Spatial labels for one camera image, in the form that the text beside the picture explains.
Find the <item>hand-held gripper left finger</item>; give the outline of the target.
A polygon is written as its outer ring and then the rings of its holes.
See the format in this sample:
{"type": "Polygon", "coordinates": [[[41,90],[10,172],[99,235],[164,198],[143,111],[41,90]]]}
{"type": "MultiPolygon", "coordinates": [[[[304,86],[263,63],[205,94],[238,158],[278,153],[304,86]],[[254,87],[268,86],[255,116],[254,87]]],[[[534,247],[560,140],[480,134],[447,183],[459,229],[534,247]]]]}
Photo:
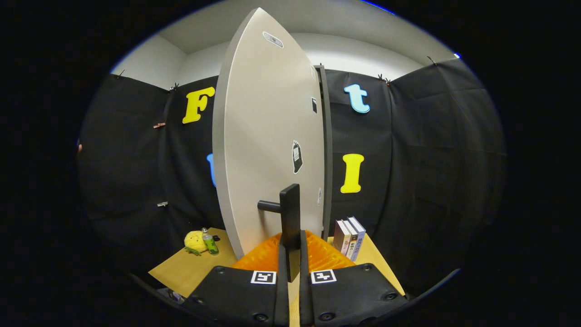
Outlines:
{"type": "Polygon", "coordinates": [[[288,274],[280,268],[286,254],[281,234],[252,252],[274,268],[258,268],[257,259],[241,259],[243,269],[215,266],[187,297],[183,308],[208,327],[286,327],[289,324],[288,274]]]}

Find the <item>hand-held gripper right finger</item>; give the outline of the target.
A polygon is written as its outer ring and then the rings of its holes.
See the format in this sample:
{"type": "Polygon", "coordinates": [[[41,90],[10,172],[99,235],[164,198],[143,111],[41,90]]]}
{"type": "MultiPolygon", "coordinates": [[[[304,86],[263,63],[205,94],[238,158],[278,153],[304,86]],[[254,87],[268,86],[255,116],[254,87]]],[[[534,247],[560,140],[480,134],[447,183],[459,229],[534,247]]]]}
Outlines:
{"type": "Polygon", "coordinates": [[[308,237],[300,233],[300,325],[371,327],[404,311],[409,300],[372,263],[309,272],[308,237]]]}

